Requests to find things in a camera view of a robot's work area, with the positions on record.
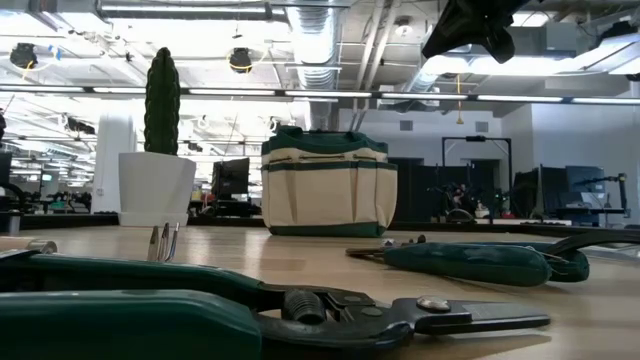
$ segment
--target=ceiling light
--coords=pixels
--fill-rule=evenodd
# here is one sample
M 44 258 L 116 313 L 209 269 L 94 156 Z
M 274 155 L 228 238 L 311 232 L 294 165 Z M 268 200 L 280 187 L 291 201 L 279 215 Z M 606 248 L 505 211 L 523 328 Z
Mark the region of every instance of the ceiling light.
M 32 86 L 32 85 L 0 85 L 0 91 L 19 91 L 19 92 L 46 92 L 46 93 L 65 93 L 65 92 L 84 92 L 84 89 L 77 86 Z
M 40 170 L 11 170 L 12 174 L 17 175 L 39 175 L 41 173 Z
M 349 98 L 370 98 L 370 92 L 364 91 L 313 91 L 313 90 L 288 90 L 284 92 L 286 96 L 293 97 L 349 97 Z
M 407 99 L 407 100 L 467 100 L 467 95 L 460 94 L 416 94 L 416 93 L 384 93 L 384 99 Z
M 640 105 L 640 99 L 617 99 L 617 98 L 574 98 L 574 104 L 590 105 Z
M 627 75 L 640 73 L 640 58 L 635 58 L 626 64 L 609 71 L 611 75 Z
M 127 6 L 104 5 L 102 11 L 133 11 L 133 12 L 235 12 L 264 14 L 262 8 L 221 7 L 221 6 Z M 284 15 L 284 10 L 273 9 L 273 14 Z
M 220 95 L 220 96 L 273 96 L 273 90 L 234 90 L 234 89 L 189 89 L 193 95 Z
M 558 103 L 562 101 L 557 96 L 508 96 L 508 95 L 478 95 L 480 101 L 498 101 L 498 102 L 549 102 Z
M 142 87 L 125 87 L 125 88 L 93 88 L 97 93 L 109 94 L 144 94 L 147 89 Z

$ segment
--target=wall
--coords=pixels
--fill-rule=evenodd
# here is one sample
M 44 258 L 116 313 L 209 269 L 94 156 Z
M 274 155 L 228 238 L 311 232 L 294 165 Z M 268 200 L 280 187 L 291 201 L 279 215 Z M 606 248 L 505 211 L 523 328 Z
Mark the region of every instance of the wall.
M 341 130 L 348 130 L 352 112 L 341 109 Z M 491 112 L 469 111 L 462 113 L 464 124 L 456 124 L 456 111 L 442 115 L 439 112 L 409 112 L 371 110 L 362 122 L 360 131 L 376 141 L 389 144 L 390 157 L 423 158 L 425 165 L 442 164 L 443 136 L 472 136 L 476 133 L 476 121 L 489 123 L 487 137 L 502 135 L 501 121 Z M 413 131 L 400 131 L 401 120 L 412 120 Z M 447 154 L 447 165 L 463 165 L 465 159 L 503 159 L 504 153 L 493 143 L 466 143 L 459 141 Z
M 630 106 L 533 105 L 534 161 L 545 166 L 590 165 L 605 175 L 627 174 L 627 199 L 631 219 L 640 219 L 638 199 L 638 123 Z M 620 206 L 616 183 L 607 183 L 611 205 Z

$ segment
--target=bag handle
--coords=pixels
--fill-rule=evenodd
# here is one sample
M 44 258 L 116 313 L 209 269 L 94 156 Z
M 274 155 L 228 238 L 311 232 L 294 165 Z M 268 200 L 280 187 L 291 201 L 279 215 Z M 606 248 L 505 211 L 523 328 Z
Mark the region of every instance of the bag handle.
M 302 129 L 298 126 L 282 126 L 280 127 L 280 129 L 278 130 L 278 132 L 280 134 L 282 134 L 285 137 L 288 137 L 290 140 L 300 144 L 303 146 L 303 144 L 307 144 L 305 141 L 302 140 L 302 136 L 304 135 L 304 131 L 302 131 Z M 311 135 L 320 135 L 320 134 L 345 134 L 345 138 L 349 141 L 349 143 L 346 144 L 342 144 L 342 145 L 328 145 L 328 146 L 345 146 L 348 145 L 349 147 L 359 147 L 359 146 L 366 146 L 367 145 L 367 140 L 365 139 L 364 134 L 362 133 L 358 133 L 358 132 L 327 132 L 327 131 L 322 131 L 322 130 L 312 130 L 307 132 L 307 134 L 311 134 Z

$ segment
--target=wooden table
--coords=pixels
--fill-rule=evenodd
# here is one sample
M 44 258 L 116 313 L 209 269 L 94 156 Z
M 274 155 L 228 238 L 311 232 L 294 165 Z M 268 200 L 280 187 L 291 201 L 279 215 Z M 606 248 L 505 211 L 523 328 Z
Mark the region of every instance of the wooden table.
M 61 253 L 145 259 L 150 229 L 93 227 L 24 231 L 54 240 Z M 396 241 L 418 233 L 389 232 Z M 549 240 L 516 234 L 427 233 L 427 241 Z M 331 286 L 391 302 L 425 294 L 449 299 L 512 301 L 552 317 L 540 330 L 438 338 L 418 337 L 395 353 L 402 359 L 639 359 L 640 269 L 591 259 L 591 277 L 576 284 L 515 288 L 469 283 L 393 270 L 344 256 L 347 247 L 378 246 L 380 239 L 270 237 L 265 229 L 189 227 L 174 262 L 228 268 L 270 283 Z

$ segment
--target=pipe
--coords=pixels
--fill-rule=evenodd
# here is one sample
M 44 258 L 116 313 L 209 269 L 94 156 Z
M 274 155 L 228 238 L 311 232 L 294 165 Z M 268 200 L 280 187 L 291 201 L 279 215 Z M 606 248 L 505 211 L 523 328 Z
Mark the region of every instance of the pipe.
M 364 89 L 369 90 L 373 85 L 373 80 L 376 77 L 376 73 L 378 72 L 378 66 L 380 66 L 380 60 L 382 59 L 382 55 L 384 54 L 384 50 L 389 40 L 389 34 L 391 33 L 391 28 L 393 27 L 396 13 L 398 8 L 402 5 L 402 0 L 393 0 L 391 2 L 391 7 L 389 8 L 389 13 L 387 15 L 387 23 L 382 30 L 382 36 L 380 37 L 380 42 L 378 42 L 378 46 L 376 47 L 376 52 L 373 56 L 373 62 L 371 64 L 371 69 L 369 69 L 369 74 L 367 76 L 367 81 L 364 84 Z M 356 124 L 355 130 L 360 130 L 360 125 L 362 125 L 362 121 L 364 120 L 367 111 L 369 110 L 369 101 L 365 101 L 365 106 L 360 112 L 358 116 L 358 122 Z
M 283 9 L 264 6 L 230 4 L 228 6 L 181 6 L 181 5 L 131 5 L 131 2 L 103 1 L 98 14 L 105 19 L 184 19 L 184 20 L 234 20 L 275 21 L 288 23 Z
M 293 29 L 293 52 L 296 63 L 303 65 L 334 63 L 339 10 L 323 7 L 291 7 L 287 8 L 286 13 Z M 300 87 L 306 90 L 336 88 L 336 70 L 330 68 L 298 69 L 298 79 Z M 332 104 L 311 102 L 309 108 L 311 127 L 328 130 L 329 119 L 334 112 Z
M 353 88 L 354 90 L 360 90 L 360 87 L 362 86 L 362 81 L 364 80 L 364 74 L 367 71 L 367 64 L 369 63 L 369 57 L 371 56 L 371 51 L 373 50 L 373 43 L 376 40 L 376 35 L 378 34 L 378 27 L 380 26 L 380 20 L 382 19 L 382 10 L 384 10 L 384 2 L 385 0 L 376 0 L 375 8 L 373 9 L 371 30 L 369 30 L 369 35 L 367 36 L 367 41 L 364 45 L 364 51 L 362 52 L 362 59 L 360 60 L 361 65 L 360 65 L 360 68 L 358 69 L 358 76 L 356 77 L 356 85 Z
M 369 30 L 369 35 L 367 36 L 367 41 L 364 45 L 362 58 L 360 59 L 360 68 L 358 69 L 358 76 L 356 77 L 356 83 L 353 88 L 354 90 L 360 90 L 360 87 L 362 86 L 362 80 L 364 80 L 364 74 L 367 71 L 369 58 L 371 57 L 371 51 L 373 50 L 373 44 L 376 41 L 376 36 L 378 35 L 378 27 L 380 26 L 380 21 L 382 20 L 384 4 L 385 0 L 376 0 L 376 3 L 374 5 L 375 7 L 373 9 L 373 14 L 371 15 L 371 29 Z M 353 99 L 353 116 L 351 117 L 351 124 L 349 124 L 349 131 L 353 130 L 353 126 L 356 122 L 356 117 L 359 115 L 360 110 L 358 105 L 358 99 Z

